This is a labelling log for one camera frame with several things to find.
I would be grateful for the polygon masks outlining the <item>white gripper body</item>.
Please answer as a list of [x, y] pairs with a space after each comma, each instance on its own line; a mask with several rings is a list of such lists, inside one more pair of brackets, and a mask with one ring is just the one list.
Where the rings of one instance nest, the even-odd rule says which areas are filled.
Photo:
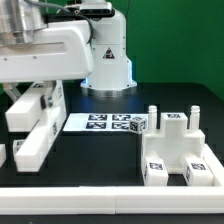
[[94, 68], [87, 23], [50, 23], [27, 45], [0, 45], [0, 83], [86, 78]]

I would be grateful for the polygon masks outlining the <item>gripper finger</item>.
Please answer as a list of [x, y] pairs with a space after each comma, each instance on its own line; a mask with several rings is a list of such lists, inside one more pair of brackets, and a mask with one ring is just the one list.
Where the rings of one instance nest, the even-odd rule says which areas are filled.
[[3, 83], [3, 90], [5, 93], [11, 98], [13, 102], [16, 101], [16, 92], [15, 92], [15, 84], [14, 83]]
[[44, 87], [44, 94], [40, 98], [41, 108], [49, 109], [53, 106], [53, 91], [55, 85], [53, 83], [45, 83]]

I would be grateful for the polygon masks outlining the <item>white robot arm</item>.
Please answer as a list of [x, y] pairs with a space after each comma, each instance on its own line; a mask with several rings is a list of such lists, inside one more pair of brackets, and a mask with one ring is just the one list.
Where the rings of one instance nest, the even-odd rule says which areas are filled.
[[20, 98], [21, 82], [74, 79], [100, 97], [136, 86], [125, 16], [107, 0], [0, 0], [0, 84], [9, 97]]

